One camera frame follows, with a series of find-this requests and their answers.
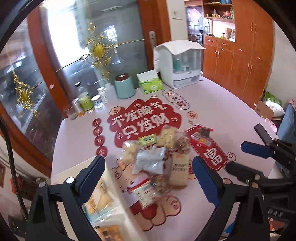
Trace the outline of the silver foil snack packet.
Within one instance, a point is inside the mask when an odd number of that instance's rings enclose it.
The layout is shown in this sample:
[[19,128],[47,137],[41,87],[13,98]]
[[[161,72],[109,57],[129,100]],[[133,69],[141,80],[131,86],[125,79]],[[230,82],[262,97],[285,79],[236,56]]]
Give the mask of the silver foil snack packet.
[[162,175],[164,173],[165,152],[165,147],[139,151],[133,164],[132,174],[137,175],[140,171],[145,171]]

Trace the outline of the beige cracker snack packet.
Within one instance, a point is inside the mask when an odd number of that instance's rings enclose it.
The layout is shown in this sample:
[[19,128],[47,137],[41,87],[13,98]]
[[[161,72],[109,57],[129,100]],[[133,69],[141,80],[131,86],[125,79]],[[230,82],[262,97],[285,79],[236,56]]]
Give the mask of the beige cracker snack packet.
[[189,175],[189,155],[178,152],[173,153],[169,184],[173,188],[184,188],[187,186]]

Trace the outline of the large beige biscuit packet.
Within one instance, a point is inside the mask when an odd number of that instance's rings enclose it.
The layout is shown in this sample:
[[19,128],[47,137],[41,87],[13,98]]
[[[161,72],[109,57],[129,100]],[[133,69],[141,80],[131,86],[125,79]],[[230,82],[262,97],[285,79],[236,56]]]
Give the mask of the large beige biscuit packet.
[[107,185],[101,178],[92,192],[89,200],[84,203],[88,215],[103,215],[114,205],[114,200],[108,193]]

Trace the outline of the dark red snack packet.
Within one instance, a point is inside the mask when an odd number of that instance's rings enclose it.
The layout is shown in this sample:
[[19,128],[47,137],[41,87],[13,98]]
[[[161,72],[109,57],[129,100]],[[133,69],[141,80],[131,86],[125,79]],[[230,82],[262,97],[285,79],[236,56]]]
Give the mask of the dark red snack packet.
[[190,137],[194,140],[198,145],[209,148],[212,146],[212,140],[210,138],[210,133],[213,132],[213,129],[207,127],[197,127],[195,132],[193,132]]

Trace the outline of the mixed nuts snack packet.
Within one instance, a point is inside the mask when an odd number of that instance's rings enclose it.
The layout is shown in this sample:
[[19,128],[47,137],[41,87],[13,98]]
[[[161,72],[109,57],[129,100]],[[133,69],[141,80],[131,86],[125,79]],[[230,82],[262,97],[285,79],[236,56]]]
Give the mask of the mixed nuts snack packet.
[[174,139],[174,149],[181,154],[189,154],[190,141],[185,132],[176,132]]

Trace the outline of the white plastic storage bin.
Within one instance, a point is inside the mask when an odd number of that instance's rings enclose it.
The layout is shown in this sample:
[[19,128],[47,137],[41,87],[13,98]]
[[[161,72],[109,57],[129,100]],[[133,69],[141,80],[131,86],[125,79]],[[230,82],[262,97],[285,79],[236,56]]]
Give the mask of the white plastic storage bin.
[[[67,178],[76,178],[79,172],[87,168],[94,159],[95,156],[53,172],[51,184],[62,184]],[[104,231],[111,231],[110,226],[117,226],[121,240],[148,240],[120,194],[112,171],[107,166],[103,166],[100,173],[102,176],[99,180],[96,181],[98,174],[94,178],[95,187],[91,191],[90,197],[80,205],[82,214],[86,214],[86,220],[90,221],[94,228],[107,227]],[[79,240],[66,214],[64,204],[58,202],[58,209],[69,238]]]

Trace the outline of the yellow puffed snack packet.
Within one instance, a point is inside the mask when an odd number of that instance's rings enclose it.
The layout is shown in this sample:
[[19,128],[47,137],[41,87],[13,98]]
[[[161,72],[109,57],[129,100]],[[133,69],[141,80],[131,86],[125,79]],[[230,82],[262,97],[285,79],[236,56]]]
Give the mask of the yellow puffed snack packet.
[[174,126],[168,126],[168,125],[164,126],[161,129],[161,132],[159,134],[159,137],[157,140],[157,146],[166,147],[169,149],[173,148],[176,131],[177,131],[177,128]]

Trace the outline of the red white snack packet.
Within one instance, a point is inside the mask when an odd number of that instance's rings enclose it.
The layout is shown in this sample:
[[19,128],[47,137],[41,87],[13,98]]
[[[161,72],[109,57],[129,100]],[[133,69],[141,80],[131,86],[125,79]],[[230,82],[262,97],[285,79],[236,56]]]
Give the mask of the red white snack packet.
[[142,209],[148,208],[162,197],[149,178],[133,180],[129,191],[137,196]]

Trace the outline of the red festive table mat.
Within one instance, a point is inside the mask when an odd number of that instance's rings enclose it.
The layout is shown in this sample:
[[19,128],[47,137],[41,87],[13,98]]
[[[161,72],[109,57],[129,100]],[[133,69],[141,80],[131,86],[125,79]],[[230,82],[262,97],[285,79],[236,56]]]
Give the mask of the red festive table mat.
[[227,135],[227,92],[189,86],[118,103],[92,121],[104,156],[133,217],[147,234],[163,234],[203,203],[192,161],[201,156],[220,171],[237,160]]

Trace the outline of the green pineapple cake packet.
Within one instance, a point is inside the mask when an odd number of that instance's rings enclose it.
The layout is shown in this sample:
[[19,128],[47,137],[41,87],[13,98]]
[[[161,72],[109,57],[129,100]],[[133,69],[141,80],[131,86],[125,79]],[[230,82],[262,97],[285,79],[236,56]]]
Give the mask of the green pineapple cake packet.
[[143,147],[154,145],[157,142],[156,134],[147,135],[144,137],[138,138],[139,144]]

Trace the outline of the clear drinking glass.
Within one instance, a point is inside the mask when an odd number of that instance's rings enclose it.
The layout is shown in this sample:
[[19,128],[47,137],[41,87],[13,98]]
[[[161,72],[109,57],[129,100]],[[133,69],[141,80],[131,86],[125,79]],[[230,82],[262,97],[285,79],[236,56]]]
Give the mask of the clear drinking glass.
[[76,113],[76,110],[75,110],[74,106],[72,106],[71,104],[67,104],[64,107],[64,111],[65,111],[65,113],[67,114],[67,117],[70,120],[74,120],[74,119],[76,119],[78,117],[78,114]]

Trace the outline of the orange wooden cabinet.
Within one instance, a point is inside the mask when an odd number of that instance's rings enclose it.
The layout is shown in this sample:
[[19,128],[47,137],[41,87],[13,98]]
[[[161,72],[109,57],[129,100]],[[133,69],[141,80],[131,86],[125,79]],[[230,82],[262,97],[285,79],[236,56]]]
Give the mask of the orange wooden cabinet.
[[255,1],[203,1],[207,20],[225,23],[233,17],[235,40],[205,36],[203,75],[224,87],[251,108],[260,100],[273,57],[273,20]]

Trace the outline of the white countertop appliance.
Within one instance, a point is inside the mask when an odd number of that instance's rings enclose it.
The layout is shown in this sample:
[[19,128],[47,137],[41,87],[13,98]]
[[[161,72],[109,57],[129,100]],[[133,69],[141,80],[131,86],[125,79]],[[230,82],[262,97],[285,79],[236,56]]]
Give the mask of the white countertop appliance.
[[154,69],[161,80],[173,89],[199,82],[202,53],[206,50],[197,42],[188,40],[168,41],[153,49]]

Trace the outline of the orange base metal jar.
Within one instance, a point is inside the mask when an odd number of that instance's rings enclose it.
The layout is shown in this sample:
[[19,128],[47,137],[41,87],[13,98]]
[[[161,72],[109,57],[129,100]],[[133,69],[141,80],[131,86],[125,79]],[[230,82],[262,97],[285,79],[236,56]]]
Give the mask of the orange base metal jar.
[[79,98],[75,98],[74,100],[72,100],[71,103],[79,117],[82,117],[85,115],[85,111],[79,102]]

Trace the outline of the green label glass bottle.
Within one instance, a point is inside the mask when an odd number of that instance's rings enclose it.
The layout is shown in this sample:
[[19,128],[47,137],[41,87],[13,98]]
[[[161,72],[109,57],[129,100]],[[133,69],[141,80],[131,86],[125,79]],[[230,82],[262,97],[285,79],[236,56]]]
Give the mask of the green label glass bottle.
[[75,87],[77,88],[78,99],[84,111],[87,113],[93,112],[94,105],[91,101],[87,88],[85,88],[81,82],[77,82]]

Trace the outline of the small clear glass jar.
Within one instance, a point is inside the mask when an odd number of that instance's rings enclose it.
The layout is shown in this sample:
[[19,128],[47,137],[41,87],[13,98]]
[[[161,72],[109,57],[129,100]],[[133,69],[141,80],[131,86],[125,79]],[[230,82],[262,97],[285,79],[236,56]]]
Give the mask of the small clear glass jar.
[[101,100],[100,95],[95,95],[91,98],[91,101],[93,103],[93,106],[95,109],[102,109],[103,108],[103,102]]

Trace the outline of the green tissue box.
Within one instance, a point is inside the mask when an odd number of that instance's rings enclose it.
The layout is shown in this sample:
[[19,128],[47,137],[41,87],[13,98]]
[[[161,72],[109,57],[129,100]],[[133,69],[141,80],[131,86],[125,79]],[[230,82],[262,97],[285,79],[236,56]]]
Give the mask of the green tissue box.
[[163,89],[163,82],[155,69],[137,74],[139,86],[143,94],[149,94]]

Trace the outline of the white pill bottle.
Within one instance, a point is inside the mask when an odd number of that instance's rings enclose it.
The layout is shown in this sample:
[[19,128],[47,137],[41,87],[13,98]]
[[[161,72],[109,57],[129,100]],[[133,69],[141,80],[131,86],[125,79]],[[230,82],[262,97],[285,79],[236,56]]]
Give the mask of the white pill bottle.
[[109,101],[108,101],[108,98],[107,98],[107,95],[106,95],[106,92],[105,92],[105,88],[104,87],[100,87],[97,89],[98,91],[98,94],[100,95],[101,97],[101,100],[104,104],[107,104]]

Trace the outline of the white squeeze bottle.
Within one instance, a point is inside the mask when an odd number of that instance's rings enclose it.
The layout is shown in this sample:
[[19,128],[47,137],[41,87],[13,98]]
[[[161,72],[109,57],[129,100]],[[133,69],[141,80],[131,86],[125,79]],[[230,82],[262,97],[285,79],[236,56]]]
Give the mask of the white squeeze bottle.
[[100,87],[104,87],[109,102],[115,102],[117,100],[115,87],[110,82],[106,82],[104,79],[100,79],[94,82],[94,87],[96,88],[96,90]]

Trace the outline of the teal cylindrical canister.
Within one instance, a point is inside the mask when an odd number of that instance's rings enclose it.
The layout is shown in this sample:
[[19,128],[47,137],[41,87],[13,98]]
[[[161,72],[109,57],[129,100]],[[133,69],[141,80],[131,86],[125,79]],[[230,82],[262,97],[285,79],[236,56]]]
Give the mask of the teal cylindrical canister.
[[128,99],[135,95],[135,88],[128,73],[116,76],[114,86],[119,99]]

